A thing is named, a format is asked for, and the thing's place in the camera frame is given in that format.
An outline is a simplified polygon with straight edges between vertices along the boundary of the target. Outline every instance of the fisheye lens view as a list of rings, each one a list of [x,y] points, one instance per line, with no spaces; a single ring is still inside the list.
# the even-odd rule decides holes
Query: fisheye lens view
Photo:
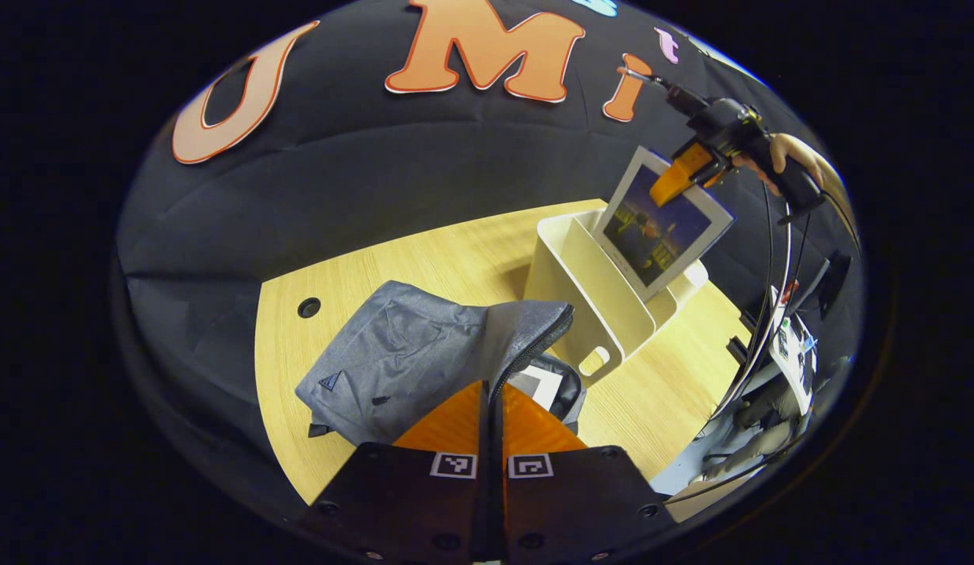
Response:
[[[207,68],[113,240],[161,434],[329,562],[653,562],[765,504],[885,328],[846,156],[698,32],[357,0]]]

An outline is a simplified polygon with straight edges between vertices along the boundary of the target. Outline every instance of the black handle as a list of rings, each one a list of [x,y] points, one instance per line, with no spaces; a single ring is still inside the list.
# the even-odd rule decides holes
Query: black handle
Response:
[[[823,204],[825,197],[807,169],[792,158],[787,158],[787,166],[783,169],[783,174],[777,174],[773,169],[770,144],[772,139],[769,133],[763,132],[762,135],[753,136],[742,150],[759,166],[759,169],[766,173],[769,180],[776,184],[781,196],[790,204],[790,215],[780,218],[779,222],[780,225],[786,225]]]

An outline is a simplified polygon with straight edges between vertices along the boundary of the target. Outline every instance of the orange letter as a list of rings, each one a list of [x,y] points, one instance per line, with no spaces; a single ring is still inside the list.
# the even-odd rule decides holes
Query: orange letter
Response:
[[[221,78],[190,100],[190,104],[186,104],[186,108],[176,118],[173,129],[173,157],[185,165],[201,163],[249,136],[274,107],[274,100],[281,87],[285,60],[295,40],[317,25],[319,22],[314,21],[293,29],[250,55],[250,64],[253,67],[246,74],[243,99],[228,118],[212,126],[204,122],[207,100]]]
[[[385,79],[393,93],[436,93],[458,84],[448,68],[454,43],[477,89],[489,89],[502,72],[525,55],[518,75],[504,81],[516,97],[562,101],[563,75],[584,28],[551,13],[539,13],[507,31],[487,0],[410,0],[423,9],[418,33],[402,71]]]
[[[653,75],[654,71],[648,67],[648,64],[629,53],[622,54],[622,62],[631,71],[640,72],[641,75]],[[619,86],[615,87],[612,100],[602,104],[603,114],[608,115],[609,118],[618,119],[620,122],[629,122],[630,119],[633,119],[633,103],[637,101],[642,86],[644,83],[633,78],[633,76],[620,76]]]

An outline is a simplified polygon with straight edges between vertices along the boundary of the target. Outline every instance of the zipper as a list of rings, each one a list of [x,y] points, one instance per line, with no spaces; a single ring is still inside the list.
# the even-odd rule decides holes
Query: zipper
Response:
[[[539,357],[547,349],[553,346],[557,340],[562,337],[567,330],[570,329],[570,325],[574,322],[574,307],[571,304],[567,304],[567,307],[560,312],[559,317],[553,322],[551,326],[539,337],[536,337],[536,341],[530,344],[525,351],[522,351],[518,357],[515,358],[504,372],[501,373],[501,378],[498,379],[497,386],[494,386],[494,391],[490,394],[490,406],[494,405],[497,401],[497,397],[501,396],[501,389],[504,388],[505,383],[511,378],[511,374],[516,371],[517,367],[522,369],[527,367],[530,361],[534,358]]]

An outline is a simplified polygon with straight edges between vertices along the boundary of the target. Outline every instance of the letter m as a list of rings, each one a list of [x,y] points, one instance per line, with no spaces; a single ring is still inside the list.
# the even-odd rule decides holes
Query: letter m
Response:
[[[458,84],[448,68],[451,46],[465,64],[477,89],[489,89],[520,57],[518,74],[504,81],[516,97],[558,103],[567,97],[563,75],[574,43],[584,28],[547,12],[535,14],[504,29],[487,0],[410,0],[423,9],[421,24],[410,47],[407,64],[385,80],[393,93],[436,93]]]

